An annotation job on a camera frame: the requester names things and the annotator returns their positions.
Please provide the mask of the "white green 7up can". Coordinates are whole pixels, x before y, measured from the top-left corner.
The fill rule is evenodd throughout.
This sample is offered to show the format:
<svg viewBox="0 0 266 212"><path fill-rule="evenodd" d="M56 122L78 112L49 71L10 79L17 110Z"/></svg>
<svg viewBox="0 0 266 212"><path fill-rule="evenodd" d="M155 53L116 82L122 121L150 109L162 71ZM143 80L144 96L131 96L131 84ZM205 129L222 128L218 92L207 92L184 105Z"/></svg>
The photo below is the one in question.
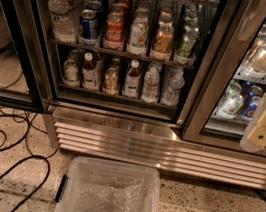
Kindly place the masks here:
<svg viewBox="0 0 266 212"><path fill-rule="evenodd" d="M147 18L136 18L131 24L130 36L127 42L127 50L134 55L144 55L147 50L148 38Z"/></svg>

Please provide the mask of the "bubble wrap sheet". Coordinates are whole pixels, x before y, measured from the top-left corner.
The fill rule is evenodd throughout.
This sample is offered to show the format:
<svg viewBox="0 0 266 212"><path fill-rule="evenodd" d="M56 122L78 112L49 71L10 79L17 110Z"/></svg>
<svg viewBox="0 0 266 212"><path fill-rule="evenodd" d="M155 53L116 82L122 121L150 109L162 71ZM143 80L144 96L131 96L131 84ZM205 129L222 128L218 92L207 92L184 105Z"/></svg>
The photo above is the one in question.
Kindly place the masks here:
<svg viewBox="0 0 266 212"><path fill-rule="evenodd" d="M142 179L89 175L78 186L74 212L140 212L145 188Z"/></svg>

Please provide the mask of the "clear water bottle middle shelf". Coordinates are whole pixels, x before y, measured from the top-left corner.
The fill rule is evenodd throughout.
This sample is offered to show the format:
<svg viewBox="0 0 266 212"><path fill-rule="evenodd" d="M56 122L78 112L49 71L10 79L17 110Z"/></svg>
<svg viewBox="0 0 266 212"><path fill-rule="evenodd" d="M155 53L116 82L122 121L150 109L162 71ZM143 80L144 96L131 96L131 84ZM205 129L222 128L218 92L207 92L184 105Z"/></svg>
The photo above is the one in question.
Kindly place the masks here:
<svg viewBox="0 0 266 212"><path fill-rule="evenodd" d="M52 17L53 32L58 41L76 42L74 17L70 12L67 0L48 0L48 8Z"/></svg>

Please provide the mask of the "green soda can front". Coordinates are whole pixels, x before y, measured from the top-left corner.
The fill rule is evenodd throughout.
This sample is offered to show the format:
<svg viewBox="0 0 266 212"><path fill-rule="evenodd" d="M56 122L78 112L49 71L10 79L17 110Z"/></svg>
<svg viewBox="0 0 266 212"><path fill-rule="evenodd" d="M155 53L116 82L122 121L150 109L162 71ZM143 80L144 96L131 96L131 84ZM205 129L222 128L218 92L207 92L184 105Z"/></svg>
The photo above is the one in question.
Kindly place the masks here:
<svg viewBox="0 0 266 212"><path fill-rule="evenodd" d="M187 30L181 36L181 39L177 43L175 58L176 63L182 65L188 64L189 60L193 58L195 48L199 42L200 34L196 30Z"/></svg>

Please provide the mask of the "dark tea bottle white cap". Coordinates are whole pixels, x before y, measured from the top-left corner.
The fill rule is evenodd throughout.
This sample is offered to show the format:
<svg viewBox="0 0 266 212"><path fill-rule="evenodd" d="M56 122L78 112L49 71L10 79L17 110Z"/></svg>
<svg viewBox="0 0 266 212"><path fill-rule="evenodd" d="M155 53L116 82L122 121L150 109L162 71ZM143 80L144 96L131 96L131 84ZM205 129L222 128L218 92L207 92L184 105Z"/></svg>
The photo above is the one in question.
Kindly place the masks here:
<svg viewBox="0 0 266 212"><path fill-rule="evenodd" d="M122 90L123 96L131 98L136 98L138 96L140 73L140 62L133 59L126 72Z"/></svg>

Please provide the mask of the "blue pepsi can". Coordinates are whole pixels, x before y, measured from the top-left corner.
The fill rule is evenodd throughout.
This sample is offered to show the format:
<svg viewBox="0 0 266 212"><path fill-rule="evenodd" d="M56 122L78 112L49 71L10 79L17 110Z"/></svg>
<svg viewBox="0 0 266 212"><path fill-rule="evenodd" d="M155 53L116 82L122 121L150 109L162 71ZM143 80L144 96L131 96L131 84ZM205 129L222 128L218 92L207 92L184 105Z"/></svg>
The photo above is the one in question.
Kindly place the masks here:
<svg viewBox="0 0 266 212"><path fill-rule="evenodd" d="M85 9L80 14L79 39L87 45L95 45L99 37L99 24L94 10Z"/></svg>

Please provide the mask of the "orange can bottom shelf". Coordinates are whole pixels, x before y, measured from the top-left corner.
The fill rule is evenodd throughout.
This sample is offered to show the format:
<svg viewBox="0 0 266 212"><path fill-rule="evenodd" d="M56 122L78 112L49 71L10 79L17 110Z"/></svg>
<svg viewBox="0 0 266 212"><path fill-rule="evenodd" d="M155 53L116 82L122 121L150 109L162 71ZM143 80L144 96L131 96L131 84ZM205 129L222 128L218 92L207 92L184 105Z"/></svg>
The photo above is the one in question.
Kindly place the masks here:
<svg viewBox="0 0 266 212"><path fill-rule="evenodd" d="M105 71L102 91L107 94L117 95L119 90L119 70L115 67Z"/></svg>

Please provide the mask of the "open glass fridge door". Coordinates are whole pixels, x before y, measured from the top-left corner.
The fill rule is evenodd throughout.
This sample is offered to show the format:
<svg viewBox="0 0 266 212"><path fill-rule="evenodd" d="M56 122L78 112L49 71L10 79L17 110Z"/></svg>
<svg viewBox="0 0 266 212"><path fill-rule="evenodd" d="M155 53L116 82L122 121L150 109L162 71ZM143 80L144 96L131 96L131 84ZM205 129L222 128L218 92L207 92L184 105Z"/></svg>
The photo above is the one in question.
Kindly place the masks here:
<svg viewBox="0 0 266 212"><path fill-rule="evenodd" d="M46 112L41 35L35 0L0 0L0 105Z"/></svg>

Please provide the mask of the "clear jar bottom shelf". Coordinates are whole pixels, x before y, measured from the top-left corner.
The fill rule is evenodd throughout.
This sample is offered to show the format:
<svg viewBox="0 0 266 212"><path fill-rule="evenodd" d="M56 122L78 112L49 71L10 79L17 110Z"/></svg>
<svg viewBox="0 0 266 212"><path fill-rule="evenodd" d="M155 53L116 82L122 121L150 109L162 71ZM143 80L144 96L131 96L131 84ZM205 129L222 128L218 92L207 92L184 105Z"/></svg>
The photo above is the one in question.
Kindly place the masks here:
<svg viewBox="0 0 266 212"><path fill-rule="evenodd" d="M76 61L73 59L66 60L64 62L64 76L63 82L65 85L71 87L78 87L80 86L80 76L79 76L79 69Z"/></svg>

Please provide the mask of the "green soda can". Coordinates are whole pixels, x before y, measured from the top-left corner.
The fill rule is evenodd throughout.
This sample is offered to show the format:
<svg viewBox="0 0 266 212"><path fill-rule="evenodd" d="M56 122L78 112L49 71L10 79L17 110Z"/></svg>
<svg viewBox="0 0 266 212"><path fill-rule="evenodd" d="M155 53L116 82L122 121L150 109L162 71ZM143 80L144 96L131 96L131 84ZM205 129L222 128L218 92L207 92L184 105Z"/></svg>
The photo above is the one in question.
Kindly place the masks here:
<svg viewBox="0 0 266 212"><path fill-rule="evenodd" d="M196 20L187 20L183 23L183 30L185 31L189 31L189 30L194 30L199 32L199 26Z"/></svg>
<svg viewBox="0 0 266 212"><path fill-rule="evenodd" d="M200 34L196 30L187 30L181 36L181 39L177 43L175 58L176 63L182 65L188 64L189 60L193 58L195 48L199 42Z"/></svg>

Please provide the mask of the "red juice bottle white cap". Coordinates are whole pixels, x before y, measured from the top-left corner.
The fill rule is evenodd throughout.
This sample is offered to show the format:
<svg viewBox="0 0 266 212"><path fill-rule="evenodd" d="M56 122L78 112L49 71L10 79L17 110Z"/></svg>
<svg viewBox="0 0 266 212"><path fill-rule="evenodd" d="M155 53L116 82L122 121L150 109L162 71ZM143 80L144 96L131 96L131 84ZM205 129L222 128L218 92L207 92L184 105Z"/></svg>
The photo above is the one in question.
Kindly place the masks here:
<svg viewBox="0 0 266 212"><path fill-rule="evenodd" d="M89 91L95 90L97 91L99 86L99 73L98 68L96 66L96 61L93 59L93 55L91 52L85 53L84 62L82 65L83 72L83 87L84 89L88 89Z"/></svg>

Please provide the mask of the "stainless steel fridge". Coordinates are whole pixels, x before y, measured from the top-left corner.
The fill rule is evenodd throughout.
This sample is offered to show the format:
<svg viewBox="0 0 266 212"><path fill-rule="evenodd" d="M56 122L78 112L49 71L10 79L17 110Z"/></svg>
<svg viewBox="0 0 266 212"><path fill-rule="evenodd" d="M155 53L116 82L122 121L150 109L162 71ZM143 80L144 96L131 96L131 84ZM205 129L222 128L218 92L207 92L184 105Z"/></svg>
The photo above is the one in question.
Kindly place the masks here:
<svg viewBox="0 0 266 212"><path fill-rule="evenodd" d="M220 115L232 83L245 101L266 93L266 76L244 72L246 52L266 27L266 0L110 0L124 3L127 20L149 9L156 31L165 7L173 26L196 9L201 41L191 58L148 45L57 40L47 0L0 0L25 74L25 91L0 85L0 105L39 111L60 149L153 166L266 190L266 149L239 144L242 114Z"/></svg>

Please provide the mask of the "gold brown soda can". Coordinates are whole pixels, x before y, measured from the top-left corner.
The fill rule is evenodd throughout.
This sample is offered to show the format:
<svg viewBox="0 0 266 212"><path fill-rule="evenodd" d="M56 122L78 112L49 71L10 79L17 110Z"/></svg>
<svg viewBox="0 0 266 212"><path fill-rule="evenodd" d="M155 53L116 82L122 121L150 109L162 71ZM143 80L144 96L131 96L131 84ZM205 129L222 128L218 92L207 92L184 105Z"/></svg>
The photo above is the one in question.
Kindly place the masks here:
<svg viewBox="0 0 266 212"><path fill-rule="evenodd" d="M170 56L173 39L174 28L172 26L160 25L155 34L150 56L153 59L166 61Z"/></svg>

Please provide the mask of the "right glass fridge door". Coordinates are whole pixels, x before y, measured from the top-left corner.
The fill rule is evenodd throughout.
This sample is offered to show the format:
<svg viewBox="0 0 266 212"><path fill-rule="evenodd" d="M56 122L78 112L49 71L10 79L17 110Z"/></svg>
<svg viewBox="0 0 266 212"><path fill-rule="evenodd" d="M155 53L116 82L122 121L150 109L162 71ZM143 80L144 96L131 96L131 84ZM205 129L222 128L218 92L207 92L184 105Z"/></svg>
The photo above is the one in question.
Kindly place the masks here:
<svg viewBox="0 0 266 212"><path fill-rule="evenodd" d="M184 139L266 156L244 140L247 125L266 97L266 0L241 0L217 61L208 74Z"/></svg>

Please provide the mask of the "red coca cola can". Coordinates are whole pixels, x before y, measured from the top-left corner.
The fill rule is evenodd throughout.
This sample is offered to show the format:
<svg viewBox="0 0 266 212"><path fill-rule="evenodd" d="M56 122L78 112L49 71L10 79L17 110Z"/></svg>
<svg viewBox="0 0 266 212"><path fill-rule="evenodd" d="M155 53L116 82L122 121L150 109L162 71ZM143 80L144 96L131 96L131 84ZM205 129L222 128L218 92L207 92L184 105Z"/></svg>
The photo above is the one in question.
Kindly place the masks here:
<svg viewBox="0 0 266 212"><path fill-rule="evenodd" d="M105 48L121 50L124 42L124 20L123 16L117 13L110 13L107 16L106 34L103 44Z"/></svg>

